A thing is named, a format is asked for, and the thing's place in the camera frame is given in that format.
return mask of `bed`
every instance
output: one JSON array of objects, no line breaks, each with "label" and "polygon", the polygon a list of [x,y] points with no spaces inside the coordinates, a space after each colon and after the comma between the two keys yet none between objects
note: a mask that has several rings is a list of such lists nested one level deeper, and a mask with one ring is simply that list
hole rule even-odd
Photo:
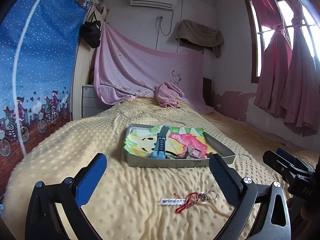
[{"label": "bed", "polygon": [[[18,240],[24,239],[24,225],[35,183],[60,183],[75,176],[80,168],[101,152],[108,167],[84,213],[103,239],[213,239],[233,211],[209,168],[132,168],[122,155],[126,128],[131,123],[203,127],[236,153],[231,167],[256,183],[279,181],[280,176],[261,162],[265,150],[283,147],[245,125],[214,112],[199,115],[187,104],[181,109],[159,107],[155,99],[137,98],[113,106],[97,116],[70,122],[40,143],[16,166],[4,201],[4,221]],[[296,152],[311,165],[317,155]],[[215,200],[195,205],[180,214],[174,207],[158,206],[162,198],[185,196],[192,191],[213,190]],[[76,239],[61,206],[62,222],[69,237]],[[256,216],[253,209],[240,239],[245,239]]]}]

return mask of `metal ring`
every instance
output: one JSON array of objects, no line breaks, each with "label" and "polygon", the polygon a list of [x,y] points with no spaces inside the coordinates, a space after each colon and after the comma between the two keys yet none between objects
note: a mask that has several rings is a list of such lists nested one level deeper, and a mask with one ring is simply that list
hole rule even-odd
[{"label": "metal ring", "polygon": [[[204,201],[200,200],[200,197],[199,196],[202,196],[204,197]],[[209,201],[209,197],[208,195],[205,193],[205,192],[199,192],[198,195],[197,195],[197,199],[199,200],[199,202],[201,204],[206,204],[208,201]]]},{"label": "metal ring", "polygon": [[[213,193],[215,193],[213,190],[208,190],[208,191],[206,191],[206,195],[208,195],[208,193],[209,192],[213,192]],[[215,195],[216,195],[216,197],[214,198],[214,199],[210,199],[210,200],[215,200],[217,197],[218,197],[218,194],[217,193],[215,193]]]}]

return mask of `pink cloth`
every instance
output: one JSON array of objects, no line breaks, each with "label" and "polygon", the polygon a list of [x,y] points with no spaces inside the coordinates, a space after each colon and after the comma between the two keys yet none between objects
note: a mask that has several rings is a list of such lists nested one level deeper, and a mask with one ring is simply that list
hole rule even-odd
[{"label": "pink cloth", "polygon": [[288,78],[281,106],[286,109],[284,124],[293,132],[309,136],[319,127],[320,95],[316,67],[301,26],[304,17],[299,0],[285,0],[293,11],[294,42]]},{"label": "pink cloth", "polygon": [[184,97],[184,93],[180,88],[168,82],[164,82],[161,86],[157,87],[155,95],[160,106],[173,108],[180,108],[176,98]]},{"label": "pink cloth", "polygon": [[155,97],[169,82],[184,92],[181,99],[195,111],[213,111],[202,97],[203,54],[200,51],[163,52],[144,47],[104,23],[96,51],[94,87],[99,98],[114,105],[136,97]]},{"label": "pink cloth", "polygon": [[252,0],[259,23],[275,30],[263,53],[261,75],[254,104],[274,117],[284,117],[280,105],[292,50],[284,37],[284,22],[275,0]]}]

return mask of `brown cloth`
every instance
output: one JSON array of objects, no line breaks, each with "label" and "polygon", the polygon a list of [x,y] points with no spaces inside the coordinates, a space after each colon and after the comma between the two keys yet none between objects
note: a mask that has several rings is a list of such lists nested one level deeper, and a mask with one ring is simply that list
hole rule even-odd
[{"label": "brown cloth", "polygon": [[179,25],[177,40],[185,39],[199,46],[212,48],[216,57],[220,56],[219,45],[223,44],[220,31],[189,20],[182,20]]}]

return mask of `wooden window frame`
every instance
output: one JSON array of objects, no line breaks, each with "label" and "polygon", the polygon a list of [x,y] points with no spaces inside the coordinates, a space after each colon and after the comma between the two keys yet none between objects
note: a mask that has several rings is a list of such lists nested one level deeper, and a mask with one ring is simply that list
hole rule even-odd
[{"label": "wooden window frame", "polygon": [[252,44],[252,71],[251,71],[251,83],[259,83],[258,74],[258,47],[257,47],[257,33],[253,19],[253,12],[251,9],[250,0],[244,0],[245,6],[248,11],[250,32],[251,32],[251,44]]}]

